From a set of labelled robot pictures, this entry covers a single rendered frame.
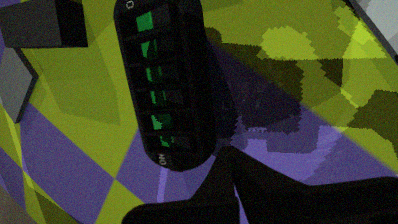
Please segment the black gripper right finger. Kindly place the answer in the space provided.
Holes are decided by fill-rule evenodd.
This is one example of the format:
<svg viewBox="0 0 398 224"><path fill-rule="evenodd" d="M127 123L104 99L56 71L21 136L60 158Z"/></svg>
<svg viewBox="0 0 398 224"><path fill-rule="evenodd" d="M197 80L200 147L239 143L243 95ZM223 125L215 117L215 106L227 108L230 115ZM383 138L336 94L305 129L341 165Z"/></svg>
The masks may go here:
<svg viewBox="0 0 398 224"><path fill-rule="evenodd" d="M248 224L316 224L354 214L398 208L398 177L306 185L227 146L233 184Z"/></svg>

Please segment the dark grey controller unit with white label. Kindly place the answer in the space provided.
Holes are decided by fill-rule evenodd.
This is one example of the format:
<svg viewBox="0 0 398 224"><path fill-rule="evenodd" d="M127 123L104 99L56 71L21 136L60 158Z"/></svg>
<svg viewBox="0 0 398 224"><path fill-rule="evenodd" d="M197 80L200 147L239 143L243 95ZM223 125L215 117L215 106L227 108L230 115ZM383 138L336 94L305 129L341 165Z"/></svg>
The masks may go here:
<svg viewBox="0 0 398 224"><path fill-rule="evenodd" d="M145 153L179 171L216 147L200 0L117 0L114 24Z"/></svg>

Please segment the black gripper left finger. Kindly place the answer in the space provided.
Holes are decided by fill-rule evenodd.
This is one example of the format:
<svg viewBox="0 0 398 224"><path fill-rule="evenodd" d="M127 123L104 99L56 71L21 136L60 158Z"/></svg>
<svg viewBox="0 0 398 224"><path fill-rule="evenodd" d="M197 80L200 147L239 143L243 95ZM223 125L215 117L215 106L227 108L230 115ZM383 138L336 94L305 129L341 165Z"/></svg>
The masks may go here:
<svg viewBox="0 0 398 224"><path fill-rule="evenodd" d="M240 224L231 155L221 147L205 180L186 200L146 203L132 208L121 224Z"/></svg>

